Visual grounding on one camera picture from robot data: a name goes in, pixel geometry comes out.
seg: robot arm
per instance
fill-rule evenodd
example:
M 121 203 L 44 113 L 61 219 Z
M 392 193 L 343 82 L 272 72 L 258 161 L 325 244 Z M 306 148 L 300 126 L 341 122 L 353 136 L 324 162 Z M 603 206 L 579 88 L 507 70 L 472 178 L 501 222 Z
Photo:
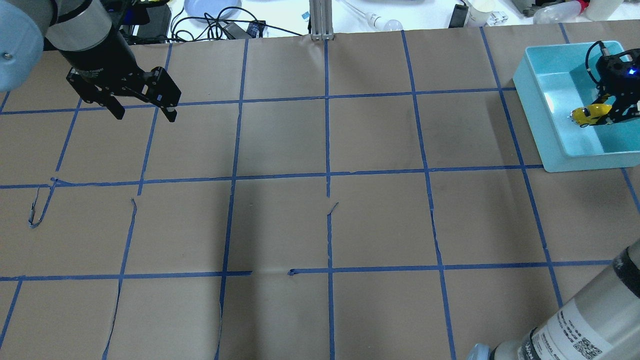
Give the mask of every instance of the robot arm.
M 164 68 L 138 67 L 99 0 L 0 0 L 0 16 L 0 34 L 17 34 L 0 36 L 0 90 L 24 82 L 46 35 L 73 66 L 67 80 L 85 102 L 97 102 L 122 119 L 125 110 L 115 95 L 133 96 L 175 121 L 180 89 Z

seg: label sticker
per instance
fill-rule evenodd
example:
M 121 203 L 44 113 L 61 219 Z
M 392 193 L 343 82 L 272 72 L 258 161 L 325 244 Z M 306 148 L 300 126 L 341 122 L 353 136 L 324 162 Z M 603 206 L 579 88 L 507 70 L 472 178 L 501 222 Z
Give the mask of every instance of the label sticker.
M 585 321 L 573 299 L 531 336 L 531 343 L 540 360 L 598 360 L 613 347 Z

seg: grid square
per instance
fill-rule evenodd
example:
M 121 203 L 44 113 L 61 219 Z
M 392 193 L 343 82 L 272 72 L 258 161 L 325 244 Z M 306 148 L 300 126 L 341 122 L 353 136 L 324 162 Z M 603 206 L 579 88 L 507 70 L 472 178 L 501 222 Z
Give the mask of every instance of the grid square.
M 228 277 L 220 359 L 328 359 L 324 274 Z
M 243 105 L 237 174 L 326 172 L 324 101 Z
M 412 97 L 359 97 L 330 103 L 331 170 L 422 168 Z
M 615 40 L 622 44 L 623 49 L 638 47 L 637 29 L 640 20 L 566 23 L 563 26 L 572 43 Z
M 418 96 L 429 167 L 517 165 L 498 92 Z
M 182 89 L 180 103 L 238 100 L 244 41 L 174 44 L 169 71 Z
M 179 106 L 177 111 L 176 122 L 156 122 L 145 179 L 231 176 L 238 106 Z
M 336 34 L 328 49 L 332 95 L 411 91 L 399 31 Z
M 59 52 L 43 52 L 27 81 L 11 90 L 3 111 L 75 109 L 80 96 L 67 82 L 70 69 Z
M 495 88 L 479 28 L 407 31 L 406 42 L 416 90 Z
M 222 270 L 230 181 L 146 184 L 128 274 Z
M 640 215 L 619 169 L 528 174 L 554 261 L 613 259 L 637 239 Z
M 30 245 L 26 273 L 119 273 L 135 193 L 135 186 L 56 188 L 40 226 L 27 229 L 36 241 Z M 48 194 L 40 195 L 44 206 Z
M 476 343 L 519 341 L 557 311 L 546 267 L 447 270 L 445 278 L 459 358 Z
M 545 261 L 521 171 L 435 172 L 431 189 L 445 264 Z
M 562 31 L 557 24 L 490 26 L 483 28 L 491 49 L 500 85 L 514 86 L 516 72 L 524 50 L 529 46 L 564 44 Z
M 265 74 L 276 81 L 268 81 Z M 245 99 L 323 95 L 324 42 L 310 37 L 257 38 L 249 42 Z
M 556 266 L 556 281 L 564 303 L 566 304 L 606 267 L 607 265 Z
M 0 320 L 2 320 L 3 325 L 11 307 L 16 286 L 18 286 L 17 281 L 0 282 Z
M 150 72 L 154 67 L 160 66 L 164 67 L 166 63 L 166 56 L 169 52 L 168 44 L 149 44 L 149 45 L 130 45 L 129 49 L 133 53 L 133 56 L 136 59 L 136 63 L 138 63 L 138 67 L 142 69 L 142 71 Z M 143 101 L 139 100 L 135 97 L 116 97 L 122 106 L 127 105 L 142 105 Z M 87 104 L 83 102 L 80 105 L 81 108 L 99 108 L 100 105 L 97 102 L 92 104 Z
M 48 189 L 40 189 L 46 199 Z M 24 275 L 36 233 L 27 223 L 36 189 L 0 190 L 0 276 Z M 40 214 L 44 200 L 36 205 Z
M 117 280 L 22 283 L 0 357 L 100 359 L 117 292 Z
M 333 275 L 339 359 L 449 359 L 438 272 Z
M 160 116 L 157 121 L 166 121 Z M 140 180 L 153 117 L 151 108 L 128 109 L 124 120 L 108 111 L 80 111 L 60 178 L 71 183 Z
M 324 177 L 238 181 L 229 270 L 326 267 L 325 184 Z
M 332 178 L 333 265 L 436 263 L 424 174 Z
M 73 113 L 0 115 L 0 184 L 41 184 L 56 170 Z
M 536 146 L 536 141 L 531 133 L 529 122 L 527 121 L 527 115 L 524 113 L 522 103 L 518 93 L 515 91 L 505 91 L 504 100 L 507 103 L 509 109 L 509 117 L 511 118 L 511 124 L 518 138 L 518 146 L 520 148 L 520 154 L 525 165 L 540 165 L 542 160 L 540 159 L 540 153 Z
M 219 293 L 219 277 L 126 279 L 108 359 L 213 359 Z

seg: white cup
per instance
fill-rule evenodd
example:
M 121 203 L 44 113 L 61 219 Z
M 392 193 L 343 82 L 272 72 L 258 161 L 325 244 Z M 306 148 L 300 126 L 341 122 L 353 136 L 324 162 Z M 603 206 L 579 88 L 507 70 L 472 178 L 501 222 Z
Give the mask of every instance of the white cup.
M 478 27 L 486 24 L 489 16 L 495 9 L 493 0 L 467 0 L 469 4 L 469 20 L 467 26 Z

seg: electronic device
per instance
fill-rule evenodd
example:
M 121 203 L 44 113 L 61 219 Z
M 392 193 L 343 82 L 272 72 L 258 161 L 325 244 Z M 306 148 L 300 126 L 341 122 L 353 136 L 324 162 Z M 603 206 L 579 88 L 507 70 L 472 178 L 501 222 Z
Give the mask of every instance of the electronic device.
M 451 28 L 463 28 L 467 23 L 467 13 L 469 12 L 469 7 L 466 5 L 457 4 L 453 8 L 453 13 L 451 14 L 451 21 L 449 21 L 449 29 Z

